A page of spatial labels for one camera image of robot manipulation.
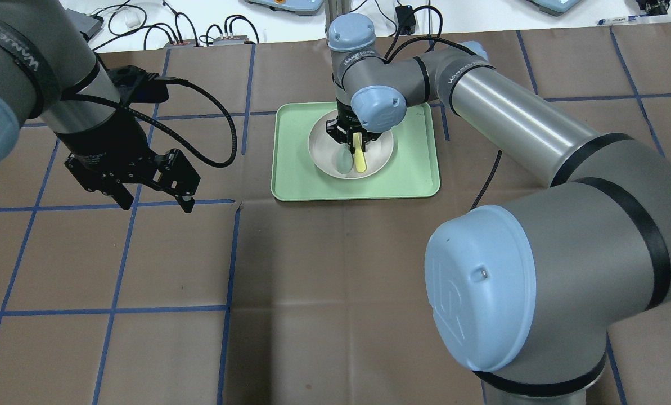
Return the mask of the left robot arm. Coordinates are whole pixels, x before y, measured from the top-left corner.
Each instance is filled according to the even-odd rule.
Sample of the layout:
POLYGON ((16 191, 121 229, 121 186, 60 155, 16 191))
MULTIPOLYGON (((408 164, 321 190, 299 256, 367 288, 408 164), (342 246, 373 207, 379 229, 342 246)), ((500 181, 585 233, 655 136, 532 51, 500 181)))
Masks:
POLYGON ((181 150, 153 151, 130 108, 168 97, 156 73, 104 67, 60 3, 0 1, 0 162, 24 123, 40 118, 70 151, 65 166, 84 190, 127 210, 127 185, 145 185, 189 213, 201 177, 181 150))

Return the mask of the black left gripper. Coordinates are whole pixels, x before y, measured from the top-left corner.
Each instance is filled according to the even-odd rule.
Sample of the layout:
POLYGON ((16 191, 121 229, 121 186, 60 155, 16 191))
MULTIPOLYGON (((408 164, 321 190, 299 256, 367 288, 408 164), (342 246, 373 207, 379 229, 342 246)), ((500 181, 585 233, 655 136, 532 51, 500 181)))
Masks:
POLYGON ((125 184, 141 184, 175 197, 184 213, 191 213, 201 177, 178 148, 159 155, 148 146, 145 131, 131 112, 114 114, 93 129, 65 134, 70 150, 65 161, 69 172, 88 192, 111 197, 129 210, 134 196, 125 184))

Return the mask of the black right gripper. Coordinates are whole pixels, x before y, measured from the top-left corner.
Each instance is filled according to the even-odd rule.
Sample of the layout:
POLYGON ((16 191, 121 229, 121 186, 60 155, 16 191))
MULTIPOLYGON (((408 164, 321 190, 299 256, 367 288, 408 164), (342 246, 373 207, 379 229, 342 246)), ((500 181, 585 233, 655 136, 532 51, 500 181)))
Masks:
POLYGON ((353 136, 356 133, 361 134, 361 151, 366 153, 368 151, 368 143, 377 141, 381 137, 381 132, 367 131, 361 125, 355 112, 346 103, 337 102, 337 118, 329 119, 325 124, 325 131, 334 141, 345 144, 345 149, 348 153, 355 152, 355 144, 353 143, 353 136))

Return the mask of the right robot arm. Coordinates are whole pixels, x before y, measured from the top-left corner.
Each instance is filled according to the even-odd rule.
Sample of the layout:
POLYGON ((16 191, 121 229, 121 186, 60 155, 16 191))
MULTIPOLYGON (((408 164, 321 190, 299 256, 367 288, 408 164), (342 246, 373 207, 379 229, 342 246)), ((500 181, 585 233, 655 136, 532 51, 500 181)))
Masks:
POLYGON ((502 76, 478 44, 392 62, 375 39, 358 13, 328 26, 338 103, 328 134, 383 133, 438 99, 544 184, 430 237, 425 282, 443 343, 489 404, 584 404, 607 328, 671 300, 671 164, 502 76))

